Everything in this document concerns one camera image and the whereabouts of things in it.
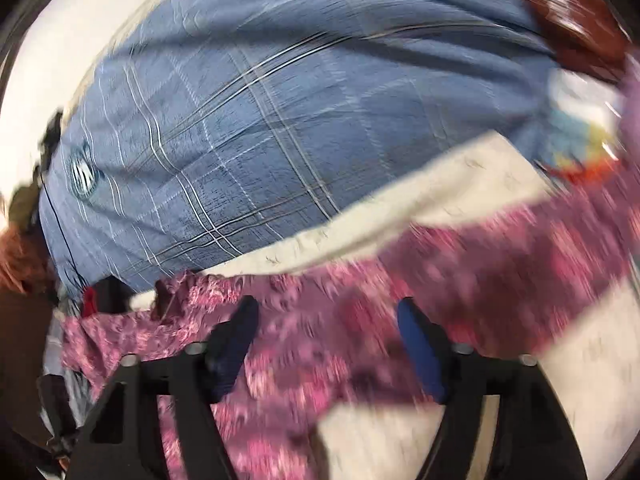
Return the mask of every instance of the blue plaid fabric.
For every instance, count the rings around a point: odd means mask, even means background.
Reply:
[[[71,291],[70,252],[88,282],[145,290],[321,224],[489,129],[534,156],[553,67],[523,0],[166,0],[63,136],[53,209],[40,202],[49,249]]]

